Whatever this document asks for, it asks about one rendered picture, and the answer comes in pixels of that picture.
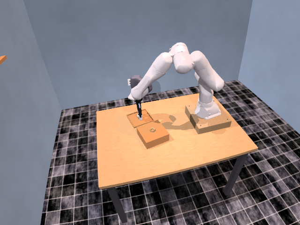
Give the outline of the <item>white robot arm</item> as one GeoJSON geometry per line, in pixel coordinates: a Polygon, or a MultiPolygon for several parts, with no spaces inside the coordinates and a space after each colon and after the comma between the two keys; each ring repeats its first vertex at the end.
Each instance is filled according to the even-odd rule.
{"type": "Polygon", "coordinates": [[[220,91],[224,86],[223,79],[214,71],[206,57],[200,51],[191,54],[184,43],[176,43],[169,52],[161,53],[153,62],[144,78],[134,75],[130,78],[130,100],[140,100],[150,91],[152,83],[164,76],[174,63],[179,74],[186,74],[192,69],[199,86],[198,105],[195,109],[197,116],[206,120],[221,115],[218,105],[213,99],[213,90],[220,91]]]}

